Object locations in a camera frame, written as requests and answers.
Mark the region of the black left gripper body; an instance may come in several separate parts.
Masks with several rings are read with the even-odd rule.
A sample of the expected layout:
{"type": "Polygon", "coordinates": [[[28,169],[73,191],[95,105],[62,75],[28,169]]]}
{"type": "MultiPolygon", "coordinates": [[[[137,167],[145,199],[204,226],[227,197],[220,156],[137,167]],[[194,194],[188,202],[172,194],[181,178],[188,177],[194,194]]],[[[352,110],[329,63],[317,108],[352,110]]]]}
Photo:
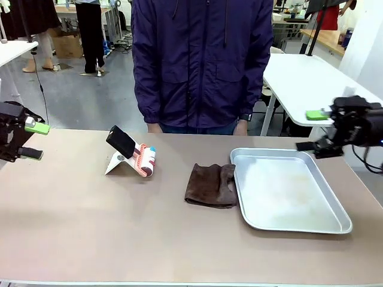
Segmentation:
{"type": "Polygon", "coordinates": [[[25,143],[34,134],[24,130],[26,117],[32,117],[45,124],[41,116],[20,103],[1,102],[1,160],[14,162],[20,158],[17,150],[26,147],[25,143]]]}

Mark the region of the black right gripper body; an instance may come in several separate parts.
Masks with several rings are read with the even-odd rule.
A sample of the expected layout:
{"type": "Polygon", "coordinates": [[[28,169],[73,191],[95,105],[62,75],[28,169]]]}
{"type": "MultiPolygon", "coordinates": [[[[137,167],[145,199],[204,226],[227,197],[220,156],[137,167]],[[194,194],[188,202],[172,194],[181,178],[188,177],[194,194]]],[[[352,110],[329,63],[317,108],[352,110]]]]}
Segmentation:
{"type": "Polygon", "coordinates": [[[330,118],[335,133],[330,140],[337,146],[382,146],[382,105],[360,96],[337,97],[330,118]]]}

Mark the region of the person left hand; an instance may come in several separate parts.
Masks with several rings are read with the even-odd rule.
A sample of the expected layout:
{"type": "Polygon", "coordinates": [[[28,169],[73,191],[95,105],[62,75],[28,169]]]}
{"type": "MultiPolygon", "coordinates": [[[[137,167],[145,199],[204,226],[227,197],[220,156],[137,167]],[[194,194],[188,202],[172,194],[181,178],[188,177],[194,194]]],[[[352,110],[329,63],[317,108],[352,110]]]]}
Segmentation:
{"type": "Polygon", "coordinates": [[[234,131],[233,135],[235,136],[247,136],[248,135],[248,121],[239,120],[234,131]]]}

